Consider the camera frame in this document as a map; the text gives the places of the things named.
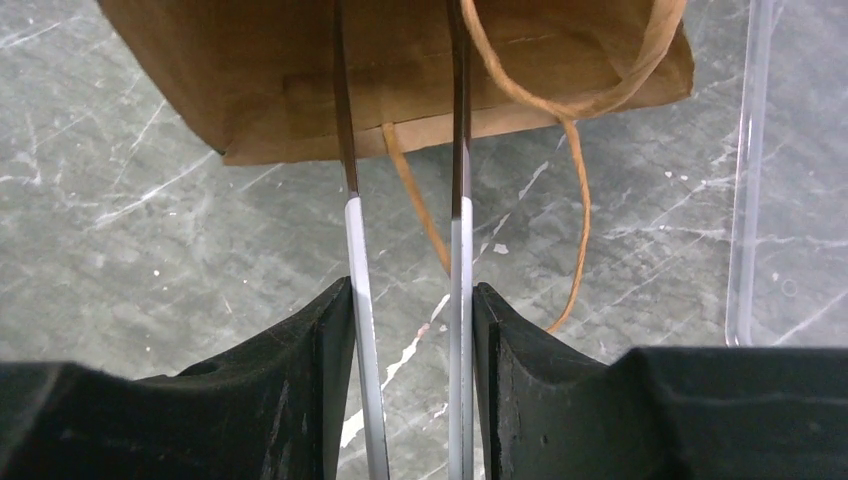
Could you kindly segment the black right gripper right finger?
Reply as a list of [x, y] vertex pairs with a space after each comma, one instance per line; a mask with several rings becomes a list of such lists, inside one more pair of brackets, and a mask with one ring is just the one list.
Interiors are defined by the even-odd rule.
[[473, 292], [490, 479], [843, 479], [847, 353], [638, 347], [612, 364]]

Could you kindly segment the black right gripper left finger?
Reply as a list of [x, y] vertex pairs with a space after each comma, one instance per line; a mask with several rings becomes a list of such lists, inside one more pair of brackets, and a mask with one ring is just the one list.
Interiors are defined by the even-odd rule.
[[1, 366], [5, 479], [333, 479], [354, 350], [343, 277], [174, 376]]

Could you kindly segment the metal tongs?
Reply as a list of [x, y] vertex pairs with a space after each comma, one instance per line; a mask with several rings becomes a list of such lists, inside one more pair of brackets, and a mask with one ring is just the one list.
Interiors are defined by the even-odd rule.
[[[390, 476], [383, 396], [378, 382], [377, 350], [367, 250], [359, 197], [343, 35], [342, 4], [332, 8], [333, 86], [340, 161], [348, 200], [345, 205], [347, 249], [354, 293], [356, 342], [369, 476]], [[449, 460], [451, 479], [474, 475], [472, 260], [473, 205], [470, 198], [471, 42], [460, 4], [447, 4], [453, 61], [452, 217], [450, 270]]]

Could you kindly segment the green paper bag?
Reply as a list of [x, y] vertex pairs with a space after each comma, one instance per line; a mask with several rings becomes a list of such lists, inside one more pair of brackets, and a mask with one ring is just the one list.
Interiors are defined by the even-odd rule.
[[187, 126], [226, 164], [336, 160], [351, 102], [358, 157], [388, 155], [441, 259], [406, 154], [449, 143], [470, 30], [470, 136], [562, 124], [590, 204], [578, 121], [683, 100], [695, 61], [682, 1], [103, 1]]

